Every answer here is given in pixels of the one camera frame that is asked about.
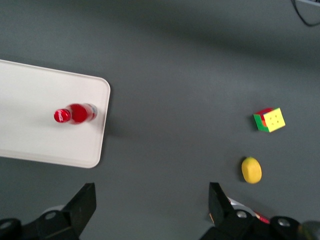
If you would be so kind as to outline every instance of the yellow toy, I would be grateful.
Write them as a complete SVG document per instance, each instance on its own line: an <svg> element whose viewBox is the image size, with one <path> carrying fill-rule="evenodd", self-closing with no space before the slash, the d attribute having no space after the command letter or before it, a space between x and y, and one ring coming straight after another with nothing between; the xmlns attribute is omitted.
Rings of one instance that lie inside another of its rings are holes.
<svg viewBox="0 0 320 240"><path fill-rule="evenodd" d="M244 180L250 184L258 183L262 178L262 170L259 162L253 157L247 157L241 165Z"/></svg>

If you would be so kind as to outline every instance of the gray table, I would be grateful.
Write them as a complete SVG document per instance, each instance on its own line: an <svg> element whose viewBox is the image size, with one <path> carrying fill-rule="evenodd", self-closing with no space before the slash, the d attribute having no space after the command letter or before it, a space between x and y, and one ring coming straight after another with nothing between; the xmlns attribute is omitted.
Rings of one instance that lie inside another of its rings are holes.
<svg viewBox="0 0 320 240"><path fill-rule="evenodd" d="M103 77L111 101L97 167L0 159L0 218L95 182L81 239L196 240L219 182L268 217L320 220L319 39L289 0L1 1L1 59ZM266 107L285 128L256 130ZM260 183L240 178L245 156Z"/></svg>

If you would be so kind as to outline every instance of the cable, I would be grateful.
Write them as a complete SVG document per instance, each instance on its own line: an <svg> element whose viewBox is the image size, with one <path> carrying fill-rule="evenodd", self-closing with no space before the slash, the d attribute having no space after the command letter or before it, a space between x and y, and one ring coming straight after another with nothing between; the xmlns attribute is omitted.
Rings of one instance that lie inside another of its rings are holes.
<svg viewBox="0 0 320 240"><path fill-rule="evenodd" d="M315 27L315 26L318 26L320 25L320 22L317 22L317 23L308 23L300 14L298 8L297 8L297 3L296 3L296 0L291 0L292 2L292 5L294 7L294 10L296 11L296 14L298 14L299 18L302 20L302 22L307 25L308 27Z"/></svg>

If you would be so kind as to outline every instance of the white tray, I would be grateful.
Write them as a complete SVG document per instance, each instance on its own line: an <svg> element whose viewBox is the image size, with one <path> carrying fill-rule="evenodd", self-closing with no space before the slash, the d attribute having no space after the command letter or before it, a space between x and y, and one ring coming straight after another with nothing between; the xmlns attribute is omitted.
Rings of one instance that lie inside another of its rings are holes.
<svg viewBox="0 0 320 240"><path fill-rule="evenodd" d="M0 156L93 168L101 157L110 86L99 77L0 60ZM97 117L58 123L54 112L89 103Z"/></svg>

